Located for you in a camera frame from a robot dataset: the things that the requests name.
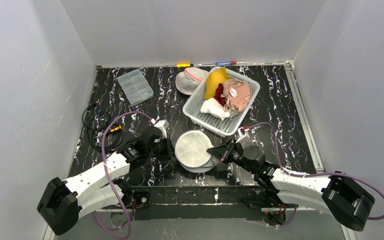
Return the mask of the white mesh bag blue zipper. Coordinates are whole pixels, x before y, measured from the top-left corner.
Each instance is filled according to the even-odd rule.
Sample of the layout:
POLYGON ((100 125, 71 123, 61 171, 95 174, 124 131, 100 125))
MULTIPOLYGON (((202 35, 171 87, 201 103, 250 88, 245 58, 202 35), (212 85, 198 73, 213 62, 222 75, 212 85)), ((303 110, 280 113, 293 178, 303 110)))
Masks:
POLYGON ((177 139, 174 154, 182 167, 196 174, 212 170, 220 161, 207 152, 213 148, 210 138, 200 130, 189 130, 177 139))

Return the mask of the beige pink bra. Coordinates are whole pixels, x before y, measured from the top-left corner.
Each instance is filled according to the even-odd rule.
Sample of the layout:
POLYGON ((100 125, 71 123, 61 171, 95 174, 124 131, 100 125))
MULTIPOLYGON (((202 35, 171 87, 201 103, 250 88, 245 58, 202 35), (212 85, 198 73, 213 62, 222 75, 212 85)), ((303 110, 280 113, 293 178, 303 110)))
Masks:
POLYGON ((238 79, 229 79, 223 83, 223 93, 225 98, 223 109, 225 112, 243 112, 248 106, 252 97, 251 86, 238 79))

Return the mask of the red bra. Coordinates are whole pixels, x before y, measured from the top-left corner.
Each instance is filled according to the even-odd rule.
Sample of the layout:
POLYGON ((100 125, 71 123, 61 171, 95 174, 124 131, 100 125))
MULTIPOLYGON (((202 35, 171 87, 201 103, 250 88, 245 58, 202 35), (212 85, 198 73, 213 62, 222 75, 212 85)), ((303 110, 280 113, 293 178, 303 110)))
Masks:
POLYGON ((227 99, 224 96, 224 85, 222 83, 218 84, 217 89, 215 90, 215 94, 213 97, 222 107, 227 103, 227 99))

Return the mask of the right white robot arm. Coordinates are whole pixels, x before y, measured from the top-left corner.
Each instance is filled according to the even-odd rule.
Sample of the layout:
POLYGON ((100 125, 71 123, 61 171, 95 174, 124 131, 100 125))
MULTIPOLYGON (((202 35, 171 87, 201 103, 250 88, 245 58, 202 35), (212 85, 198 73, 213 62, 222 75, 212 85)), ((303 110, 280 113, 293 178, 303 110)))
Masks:
POLYGON ((255 145, 243 148, 231 140, 207 152, 222 163, 234 163, 251 173, 254 181, 277 201, 329 214, 354 231, 364 230, 375 203, 367 190, 341 172, 316 177, 294 171, 285 173, 279 165, 266 161, 265 154, 255 145))

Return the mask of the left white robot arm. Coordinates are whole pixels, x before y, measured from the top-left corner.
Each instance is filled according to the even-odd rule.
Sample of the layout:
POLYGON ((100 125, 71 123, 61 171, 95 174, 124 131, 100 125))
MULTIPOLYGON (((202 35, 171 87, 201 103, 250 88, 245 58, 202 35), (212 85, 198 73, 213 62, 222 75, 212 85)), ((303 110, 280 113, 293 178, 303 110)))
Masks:
POLYGON ((65 180, 50 180, 36 210, 53 233, 63 235, 83 216, 118 204, 116 194, 131 200, 131 187, 117 178, 142 167, 149 158, 169 157, 172 151, 168 127, 166 120, 160 120, 117 149, 105 162, 65 180))

